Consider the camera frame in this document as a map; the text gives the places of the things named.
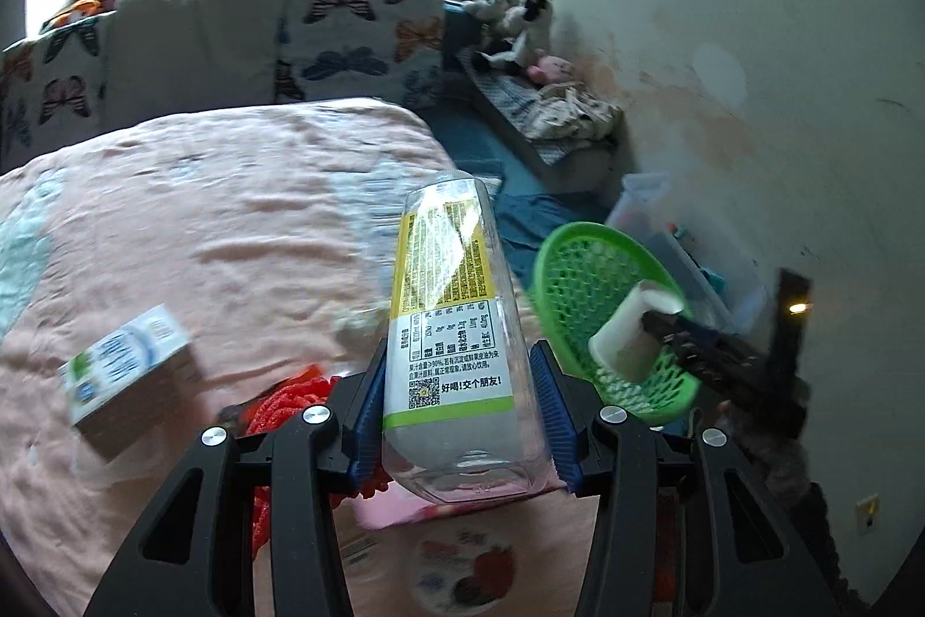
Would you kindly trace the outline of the white paper cup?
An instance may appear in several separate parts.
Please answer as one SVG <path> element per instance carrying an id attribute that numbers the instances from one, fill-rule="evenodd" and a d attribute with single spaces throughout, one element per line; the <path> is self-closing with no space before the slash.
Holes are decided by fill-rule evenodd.
<path id="1" fill-rule="evenodd" d="M 643 327 L 646 313 L 680 315 L 683 299 L 652 280 L 635 285 L 610 319 L 588 340 L 598 367 L 630 383 L 645 382 L 656 365 L 661 346 Z"/>

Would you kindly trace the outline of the pink plastic packet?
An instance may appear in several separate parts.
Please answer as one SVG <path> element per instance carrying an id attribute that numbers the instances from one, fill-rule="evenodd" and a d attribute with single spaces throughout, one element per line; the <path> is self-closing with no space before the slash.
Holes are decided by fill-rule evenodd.
<path id="1" fill-rule="evenodd" d="M 412 495 L 405 487 L 396 482 L 390 482 L 385 492 L 376 492 L 372 498 L 353 498 L 350 502 L 354 520 L 361 528 L 368 531 L 383 531 L 394 526 L 429 522 L 439 518 L 458 517 L 468 513 L 490 511 L 494 507 L 527 501 L 546 493 L 566 489 L 555 473 L 550 473 L 546 485 L 539 492 L 529 493 L 527 496 L 517 498 L 498 498 L 498 500 L 482 500 L 476 503 L 430 503 Z"/>

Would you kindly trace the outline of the red foam fruit net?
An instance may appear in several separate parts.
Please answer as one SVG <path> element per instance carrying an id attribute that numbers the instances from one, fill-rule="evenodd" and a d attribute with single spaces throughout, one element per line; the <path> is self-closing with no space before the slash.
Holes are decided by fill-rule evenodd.
<path id="1" fill-rule="evenodd" d="M 310 365 L 251 401 L 246 433 L 262 440 L 271 464 L 254 492 L 251 550 L 269 544 L 273 522 L 290 520 L 298 504 L 335 507 L 387 490 L 383 398 L 381 367 L 337 378 Z"/>

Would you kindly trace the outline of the clear plastic juice bottle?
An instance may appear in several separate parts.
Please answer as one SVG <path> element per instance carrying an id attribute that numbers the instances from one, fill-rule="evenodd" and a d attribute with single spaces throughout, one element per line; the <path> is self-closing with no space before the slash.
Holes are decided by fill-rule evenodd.
<path id="1" fill-rule="evenodd" d="M 528 343 L 482 180 L 406 195 L 387 332 L 384 470 L 434 504 L 544 492 L 550 459 Z"/>

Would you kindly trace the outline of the clear plastic storage bin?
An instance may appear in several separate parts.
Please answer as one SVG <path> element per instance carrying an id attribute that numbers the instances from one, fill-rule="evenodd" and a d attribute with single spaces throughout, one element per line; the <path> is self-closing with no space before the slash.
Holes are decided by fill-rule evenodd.
<path id="1" fill-rule="evenodd" d="M 726 334 L 754 329 L 768 302 L 757 263 L 734 243 L 696 195 L 663 172 L 626 174 L 605 221 L 654 255 L 693 318 Z"/>

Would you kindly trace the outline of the green plastic mesh basket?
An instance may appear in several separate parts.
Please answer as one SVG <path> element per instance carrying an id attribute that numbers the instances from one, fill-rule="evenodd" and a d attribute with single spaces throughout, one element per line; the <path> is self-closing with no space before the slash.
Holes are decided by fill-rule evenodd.
<path id="1" fill-rule="evenodd" d="M 531 302 L 564 372 L 596 387 L 650 426 L 667 426 L 690 410 L 700 389 L 674 354 L 660 349 L 646 380 L 630 383 L 594 362 L 588 340 L 607 323 L 639 282 L 674 294 L 679 285 L 641 244 L 596 222 L 571 222 L 542 243 L 533 266 Z"/>

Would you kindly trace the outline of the blue blanket on sofa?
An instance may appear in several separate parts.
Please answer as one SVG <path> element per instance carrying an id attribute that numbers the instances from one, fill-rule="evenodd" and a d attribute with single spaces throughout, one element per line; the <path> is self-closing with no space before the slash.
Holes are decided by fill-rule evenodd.
<path id="1" fill-rule="evenodd" d="M 482 40 L 478 20 L 458 2 L 443 9 L 442 94 L 419 116 L 454 166 L 486 183 L 509 266 L 520 285 L 530 287 L 536 255 L 553 230 L 607 216 L 602 191 L 612 177 L 617 141 L 566 147 L 549 163 L 464 72 L 460 56 Z"/>

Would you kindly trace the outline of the green white carton box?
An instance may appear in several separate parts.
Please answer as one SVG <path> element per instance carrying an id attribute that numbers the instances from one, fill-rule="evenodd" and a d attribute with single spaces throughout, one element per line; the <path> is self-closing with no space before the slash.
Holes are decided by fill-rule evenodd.
<path id="1" fill-rule="evenodd" d="M 124 412 L 134 391 L 154 402 L 170 393 L 190 393 L 199 382 L 193 340 L 165 304 L 77 352 L 60 368 L 73 426 Z"/>

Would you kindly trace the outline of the round fruit print lid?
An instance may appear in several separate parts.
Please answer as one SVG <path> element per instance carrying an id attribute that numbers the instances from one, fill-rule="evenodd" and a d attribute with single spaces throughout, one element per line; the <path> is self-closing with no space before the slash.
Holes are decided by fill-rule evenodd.
<path id="1" fill-rule="evenodd" d="M 482 615 L 506 598 L 516 581 L 515 547 L 471 524 L 447 524 L 411 548 L 406 577 L 420 608 L 431 615 Z"/>

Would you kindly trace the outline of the crumpled patterned cloth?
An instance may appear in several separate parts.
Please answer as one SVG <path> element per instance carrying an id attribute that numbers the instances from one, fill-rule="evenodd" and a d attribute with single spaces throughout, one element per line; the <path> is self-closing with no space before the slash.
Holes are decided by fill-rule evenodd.
<path id="1" fill-rule="evenodd" d="M 539 89 L 524 135 L 531 141 L 601 141 L 623 120 L 619 106 L 597 99 L 580 82 L 547 84 Z"/>

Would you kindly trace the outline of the pink towel table cover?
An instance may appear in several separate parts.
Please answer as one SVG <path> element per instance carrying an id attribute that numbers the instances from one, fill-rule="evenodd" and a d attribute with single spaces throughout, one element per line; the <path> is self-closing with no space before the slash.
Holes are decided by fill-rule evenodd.
<path id="1" fill-rule="evenodd" d="M 77 615 L 157 487 L 77 467 L 58 371 L 165 305 L 201 368 L 161 432 L 169 467 L 223 407 L 318 363 L 389 294 L 403 197 L 450 168 L 431 128 L 378 100 L 175 114 L 31 160 L 2 179 L 2 531 L 53 611 Z"/>

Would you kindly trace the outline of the black white cow plush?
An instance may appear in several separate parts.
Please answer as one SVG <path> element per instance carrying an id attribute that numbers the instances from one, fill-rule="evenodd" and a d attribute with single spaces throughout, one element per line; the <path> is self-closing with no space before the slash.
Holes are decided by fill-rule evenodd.
<path id="1" fill-rule="evenodd" d="M 508 49 L 477 50 L 471 58 L 472 67 L 477 72 L 524 75 L 549 47 L 552 20 L 552 0 L 524 0 L 504 17 Z"/>

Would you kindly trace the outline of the white grey plush toy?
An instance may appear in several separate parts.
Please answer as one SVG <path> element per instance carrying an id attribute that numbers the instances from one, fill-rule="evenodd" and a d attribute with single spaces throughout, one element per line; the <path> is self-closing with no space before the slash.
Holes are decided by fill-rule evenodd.
<path id="1" fill-rule="evenodd" d="M 519 0 L 467 0 L 462 3 L 462 9 L 478 22 L 494 24 L 500 20 L 511 6 L 516 6 Z"/>

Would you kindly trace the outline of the butterfly print cushion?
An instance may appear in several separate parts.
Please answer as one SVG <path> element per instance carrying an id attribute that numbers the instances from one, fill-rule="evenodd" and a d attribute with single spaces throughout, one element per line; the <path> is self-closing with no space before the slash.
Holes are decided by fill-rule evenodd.
<path id="1" fill-rule="evenodd" d="M 101 133 L 113 17 L 88 17 L 3 51 L 2 172 Z"/>
<path id="2" fill-rule="evenodd" d="M 445 0 L 286 0 L 280 104 L 373 97 L 408 109 L 442 95 Z"/>

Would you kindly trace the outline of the plain white cushion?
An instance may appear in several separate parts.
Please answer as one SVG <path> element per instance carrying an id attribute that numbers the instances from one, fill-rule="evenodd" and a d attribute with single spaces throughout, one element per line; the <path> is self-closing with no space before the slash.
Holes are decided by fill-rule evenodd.
<path id="1" fill-rule="evenodd" d="M 105 52 L 108 131 L 275 99 L 286 0 L 117 0 Z"/>

